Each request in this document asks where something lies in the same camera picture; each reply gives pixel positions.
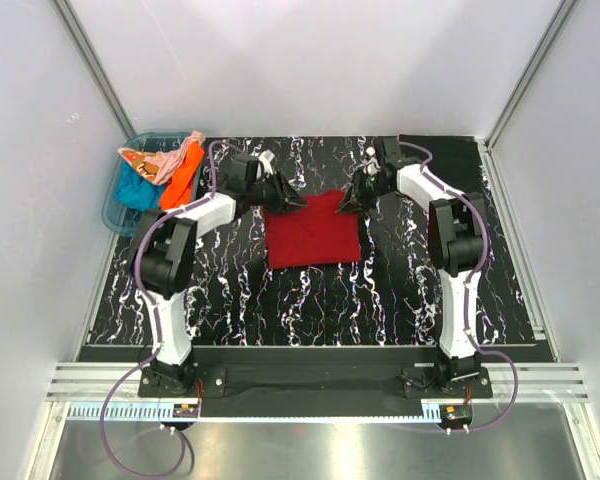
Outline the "red t shirt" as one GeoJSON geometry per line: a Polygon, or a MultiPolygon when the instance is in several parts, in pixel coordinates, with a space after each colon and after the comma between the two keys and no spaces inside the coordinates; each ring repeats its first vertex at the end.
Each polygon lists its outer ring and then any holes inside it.
{"type": "Polygon", "coordinates": [[[268,266],[272,270],[336,263],[362,258],[358,216],[342,214],[340,190],[306,198],[308,205],[294,213],[263,212],[268,266]]]}

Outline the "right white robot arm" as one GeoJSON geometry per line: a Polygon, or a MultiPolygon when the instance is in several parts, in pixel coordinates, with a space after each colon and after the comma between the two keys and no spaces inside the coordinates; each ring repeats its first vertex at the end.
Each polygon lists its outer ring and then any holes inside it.
{"type": "Polygon", "coordinates": [[[379,140],[351,178],[337,207],[342,214],[367,211],[378,198],[398,193],[428,211],[428,253],[442,287],[442,330],[434,366],[410,383],[448,393],[479,377],[481,354],[472,333],[481,270],[489,253],[484,201],[435,176],[428,149],[396,138],[379,140]]]}

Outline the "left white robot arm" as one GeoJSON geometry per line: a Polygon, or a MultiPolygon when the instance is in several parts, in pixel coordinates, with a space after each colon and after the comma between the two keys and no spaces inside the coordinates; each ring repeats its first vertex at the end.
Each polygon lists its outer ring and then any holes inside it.
{"type": "Polygon", "coordinates": [[[151,378],[182,389],[195,381],[184,296],[193,275],[197,240],[233,223],[253,207],[288,214],[308,205],[274,168],[273,159],[269,150],[259,156],[237,153],[212,175],[214,186],[200,199],[142,214],[132,242],[130,267],[151,322],[152,353],[141,363],[151,378]]]}

